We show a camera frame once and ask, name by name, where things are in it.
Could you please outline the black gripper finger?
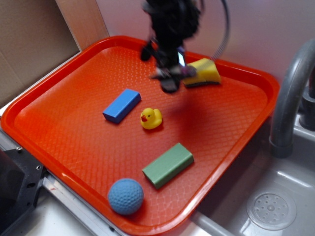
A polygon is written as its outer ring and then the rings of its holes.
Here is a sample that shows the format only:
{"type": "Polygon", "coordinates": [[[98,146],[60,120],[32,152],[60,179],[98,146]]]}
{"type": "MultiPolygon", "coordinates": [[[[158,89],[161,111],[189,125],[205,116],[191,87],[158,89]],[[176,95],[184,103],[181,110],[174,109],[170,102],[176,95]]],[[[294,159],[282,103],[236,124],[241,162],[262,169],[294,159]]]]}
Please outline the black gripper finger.
{"type": "Polygon", "coordinates": [[[175,93],[180,87],[181,77],[179,75],[161,76],[160,87],[165,93],[175,93]]]}
{"type": "Polygon", "coordinates": [[[142,61],[149,61],[150,58],[158,60],[157,44],[152,40],[149,40],[146,45],[142,47],[140,54],[140,59],[142,61]]]}

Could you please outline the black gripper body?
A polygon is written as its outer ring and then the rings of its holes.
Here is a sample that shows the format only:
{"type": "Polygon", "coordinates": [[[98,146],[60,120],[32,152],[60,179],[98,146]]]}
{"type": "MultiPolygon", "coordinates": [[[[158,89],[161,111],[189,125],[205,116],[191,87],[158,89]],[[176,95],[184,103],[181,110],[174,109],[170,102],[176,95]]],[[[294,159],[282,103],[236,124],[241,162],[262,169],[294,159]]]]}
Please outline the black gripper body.
{"type": "Polygon", "coordinates": [[[178,49],[197,32],[201,9],[194,0],[146,0],[142,9],[151,18],[154,35],[149,40],[157,44],[157,66],[177,66],[178,49]]]}

